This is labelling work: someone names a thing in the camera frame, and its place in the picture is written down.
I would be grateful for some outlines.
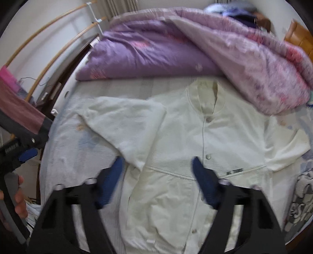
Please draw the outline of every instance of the wooden furniture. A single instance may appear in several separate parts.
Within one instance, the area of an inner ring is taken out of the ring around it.
[[[296,20],[292,20],[289,30],[285,36],[285,41],[301,47],[313,61],[313,36],[309,30],[305,29]]]
[[[313,226],[306,227],[287,246],[288,254],[307,254],[313,251]]]
[[[286,0],[299,14],[306,27],[313,34],[313,1],[312,0]]]

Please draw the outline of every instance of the bed frame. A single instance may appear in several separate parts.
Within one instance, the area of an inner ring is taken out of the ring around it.
[[[301,8],[301,4],[299,2],[295,3],[296,1],[293,0],[286,0],[290,3],[294,3],[293,6],[295,7],[295,9],[299,10],[299,9],[303,9]],[[60,16],[58,16],[57,18],[55,18],[54,20],[52,20],[51,22],[49,22],[48,24],[46,24],[45,26],[43,26],[42,28],[40,28],[37,32],[35,32],[31,37],[29,37],[17,50],[16,52],[14,52],[14,54],[11,56],[11,58],[7,61],[7,63],[5,64],[6,67],[8,67],[10,65],[10,63],[16,58],[16,56],[37,36],[39,35],[42,31],[44,31],[46,28],[48,28],[49,26],[51,26],[52,24],[54,24],[55,22],[57,22],[58,20],[62,19],[63,17],[70,15],[71,13],[80,10],[82,8],[85,7],[89,7],[90,11],[95,19],[95,21],[88,26],[86,29],[84,29],[83,31],[81,31],[79,34],[77,34],[72,40],[70,40],[56,55],[53,59],[51,59],[51,61],[48,63],[48,65],[42,70],[42,72],[40,73],[40,75],[38,76],[37,80],[34,82],[34,84],[32,85],[27,97],[26,97],[26,101],[29,101],[32,94],[34,93],[36,87],[38,86],[39,82],[42,80],[42,78],[44,77],[44,75],[47,73],[47,71],[49,70],[49,68],[55,63],[55,61],[75,42],[77,41],[82,35],[84,35],[87,31],[89,31],[90,29],[92,29],[95,26],[98,26],[99,30],[100,30],[100,36],[102,35],[102,30],[101,27],[99,25],[99,23],[101,23],[103,20],[106,19],[106,17],[102,17],[101,19],[97,19],[95,17],[95,14],[93,12],[92,9],[92,4],[96,3],[97,1],[92,1],[92,2],[88,2],[85,3],[77,8],[74,8]],[[309,28],[311,28],[311,32],[313,34],[313,18],[311,17],[311,14],[308,12],[302,12],[300,14],[300,16],[303,18],[303,20],[305,21],[305,23],[307,23],[307,26]],[[69,62],[67,61],[65,66],[61,66],[61,69],[58,69],[57,71],[59,71],[59,75],[65,75],[65,76],[70,76],[71,72],[73,72],[73,68],[75,69],[75,67],[78,65],[78,63],[81,61],[81,59],[83,58],[84,55],[86,55],[86,53],[91,49],[89,47],[90,42],[94,39],[95,37],[89,38],[87,40],[87,42],[83,43],[83,47],[80,47],[79,52],[76,52],[75,57],[72,58],[72,60]],[[290,29],[288,31],[288,33],[286,34],[285,40],[302,47],[305,52],[310,56],[310,58],[313,60],[313,36],[311,35],[311,33],[306,30],[305,28],[303,28],[299,23],[297,23],[296,21],[293,21]],[[37,189],[39,187],[39,179],[37,179]],[[312,223],[305,228],[305,230],[303,230],[293,241],[291,241],[287,246],[287,250],[289,254],[302,254],[302,253],[311,253],[313,250],[313,225]]]

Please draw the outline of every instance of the cable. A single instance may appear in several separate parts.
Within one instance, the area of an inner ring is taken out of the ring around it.
[[[35,78],[32,78],[32,77],[25,77],[25,78],[20,78],[20,80],[21,79],[32,79],[32,80],[37,80],[37,79],[35,79]]]

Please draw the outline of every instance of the white wall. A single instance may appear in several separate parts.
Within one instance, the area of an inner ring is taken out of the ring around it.
[[[258,8],[258,11],[267,16],[272,22],[272,32],[283,40],[286,32],[289,29],[292,19],[297,20],[304,27],[305,24],[285,0],[249,0]]]
[[[215,0],[138,0],[140,9],[188,7],[204,9]]]
[[[39,28],[58,15],[85,2],[84,0],[29,0],[14,16],[0,38],[0,66],[3,66],[14,51]],[[92,21],[93,19],[87,8],[59,20],[43,31],[27,46],[11,63],[9,70],[18,80],[23,77],[37,78],[55,54],[68,41],[89,26]],[[94,28],[85,35],[85,38],[97,32],[98,29]],[[51,77],[57,66],[65,59],[67,53],[65,52],[53,65],[40,84],[48,81],[48,78]],[[26,90],[29,90],[34,83],[31,79],[24,79],[23,81],[23,87]],[[44,86],[36,89],[34,93],[35,99],[39,97],[43,88]]]

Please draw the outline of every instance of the bed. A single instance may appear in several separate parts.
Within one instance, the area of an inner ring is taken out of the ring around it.
[[[50,140],[46,144],[40,168],[42,204],[48,199],[56,184],[63,184],[66,187],[80,185],[86,179],[95,177],[101,169],[109,167],[119,154],[112,145],[89,129],[78,116],[76,112],[82,101],[100,96],[147,99],[184,88],[198,78],[195,75],[76,81],[77,72],[86,64],[87,56],[75,69],[66,84],[67,88],[71,87],[72,89],[69,93],[66,90],[63,91],[63,94],[67,95],[65,104],[61,103],[62,106],[56,109],[58,114],[50,130]],[[288,129],[303,129],[309,136],[313,148],[313,111],[307,105],[284,111],[278,115],[278,119],[280,124]],[[312,168],[312,159],[312,152],[309,151],[294,164],[272,175],[273,195],[268,199],[281,227],[284,226],[288,214],[297,177]],[[107,231],[118,254],[126,253],[118,219],[122,183],[121,179],[111,203],[100,211],[105,227],[110,229]],[[74,207],[74,215],[80,247],[88,250],[79,207]]]

